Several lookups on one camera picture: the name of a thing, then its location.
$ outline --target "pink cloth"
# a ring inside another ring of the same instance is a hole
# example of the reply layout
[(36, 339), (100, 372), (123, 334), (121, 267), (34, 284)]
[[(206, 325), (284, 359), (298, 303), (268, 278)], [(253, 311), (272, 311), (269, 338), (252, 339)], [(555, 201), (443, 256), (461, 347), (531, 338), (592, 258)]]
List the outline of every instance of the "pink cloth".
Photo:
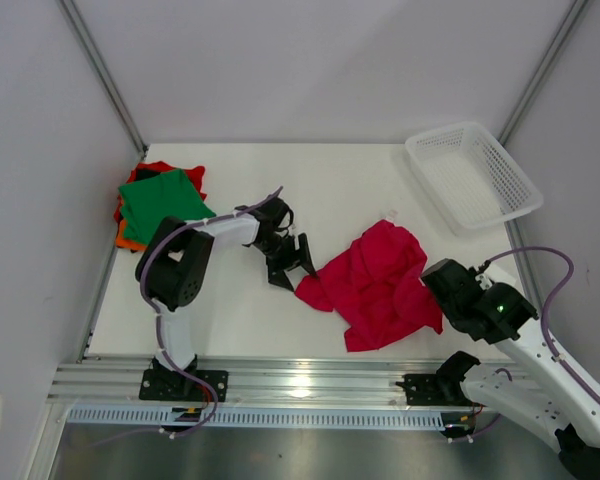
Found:
[(442, 333), (442, 312), (420, 282), (427, 256), (406, 229), (381, 220), (318, 272), (296, 296), (351, 325), (349, 352), (376, 350), (427, 325)]

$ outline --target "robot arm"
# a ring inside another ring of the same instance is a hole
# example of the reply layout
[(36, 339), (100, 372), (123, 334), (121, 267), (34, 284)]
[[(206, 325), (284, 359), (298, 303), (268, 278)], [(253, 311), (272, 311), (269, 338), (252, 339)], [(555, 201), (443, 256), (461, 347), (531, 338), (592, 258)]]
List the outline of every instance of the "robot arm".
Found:
[[(147, 275), (147, 292), (162, 309), (162, 335), (173, 362), (186, 369), (196, 357), (191, 344), (191, 321), (187, 309), (200, 293), (209, 258), (213, 252), (232, 245), (254, 246), (265, 258), (270, 284), (293, 291), (286, 272), (302, 267), (315, 275), (307, 236), (292, 232), (293, 210), (279, 197), (227, 220), (185, 230), (164, 247), (153, 260)], [(148, 258), (172, 232), (185, 225), (175, 217), (162, 220), (142, 255), (135, 276), (140, 281)], [(156, 359), (172, 370), (161, 352)]]
[(491, 284), (486, 268), (465, 269), (443, 260), (422, 280), (457, 330), (506, 353), (542, 387), (528, 391), (464, 352), (450, 357), (436, 381), (445, 391), (459, 385), (473, 402), (489, 406), (523, 426), (558, 452), (578, 479), (600, 479), (600, 403), (563, 366), (567, 364), (600, 398), (600, 384), (549, 332), (560, 353), (552, 356), (535, 309), (513, 287)]

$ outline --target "white plastic basket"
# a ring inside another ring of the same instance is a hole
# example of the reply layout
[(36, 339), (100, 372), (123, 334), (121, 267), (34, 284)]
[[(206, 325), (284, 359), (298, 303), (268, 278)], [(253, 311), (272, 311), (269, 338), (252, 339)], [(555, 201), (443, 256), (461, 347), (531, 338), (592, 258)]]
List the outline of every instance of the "white plastic basket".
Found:
[(405, 143), (411, 169), (457, 235), (540, 207), (542, 194), (486, 128), (462, 122)]

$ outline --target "black mounting bracket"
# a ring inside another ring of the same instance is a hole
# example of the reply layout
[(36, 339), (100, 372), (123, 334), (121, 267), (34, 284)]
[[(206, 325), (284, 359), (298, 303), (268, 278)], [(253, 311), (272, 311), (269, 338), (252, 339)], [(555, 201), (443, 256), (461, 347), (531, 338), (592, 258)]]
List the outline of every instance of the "black mounting bracket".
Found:
[[(197, 359), (185, 369), (213, 387), (218, 401), (224, 402), (229, 388), (229, 372), (226, 370), (197, 370)], [(178, 372), (162, 366), (155, 358), (142, 375), (140, 400), (164, 402), (208, 402), (209, 398), (197, 383), (185, 378)]]
[(470, 407), (473, 403), (462, 393), (465, 374), (480, 361), (459, 351), (451, 355), (436, 373), (408, 373), (396, 382), (407, 396), (407, 405), (422, 407)]

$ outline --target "fabric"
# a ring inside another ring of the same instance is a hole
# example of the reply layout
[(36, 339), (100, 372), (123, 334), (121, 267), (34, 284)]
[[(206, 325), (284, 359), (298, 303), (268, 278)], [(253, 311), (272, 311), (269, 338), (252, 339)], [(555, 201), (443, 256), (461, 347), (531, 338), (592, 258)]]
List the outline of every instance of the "fabric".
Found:
[(141, 182), (118, 188), (123, 205), (120, 213), (127, 220), (123, 237), (148, 245), (164, 217), (182, 220), (215, 217), (200, 198), (183, 170), (172, 170)]
[[(134, 168), (129, 174), (129, 178), (126, 183), (133, 183), (140, 180), (147, 180), (149, 178), (153, 178), (155, 176), (160, 175), (161, 173), (170, 172), (175, 168), (165, 163), (163, 161), (154, 162), (154, 163), (139, 163), (136, 168)], [(195, 187), (195, 189), (200, 194), (202, 200), (207, 198), (206, 193), (202, 193), (202, 177), (204, 176), (205, 168), (203, 166), (198, 166), (192, 168), (190, 170), (184, 170), (187, 174), (187, 177)], [(113, 219), (116, 223), (120, 223), (122, 220), (122, 215), (120, 214), (120, 208), (122, 207), (122, 197), (118, 195), (118, 206), (116, 207), (116, 211), (113, 213)]]
[(116, 235), (116, 247), (128, 248), (133, 252), (144, 252), (147, 249), (146, 245), (143, 245), (128, 238), (124, 238), (124, 231), (127, 228), (127, 219), (123, 218), (118, 225), (118, 235)]
[(376, 350), (423, 326), (442, 333), (442, 312), (420, 274), (427, 256), (402, 227), (382, 220), (331, 260), (317, 277), (306, 276), (296, 296), (349, 323), (349, 352)]

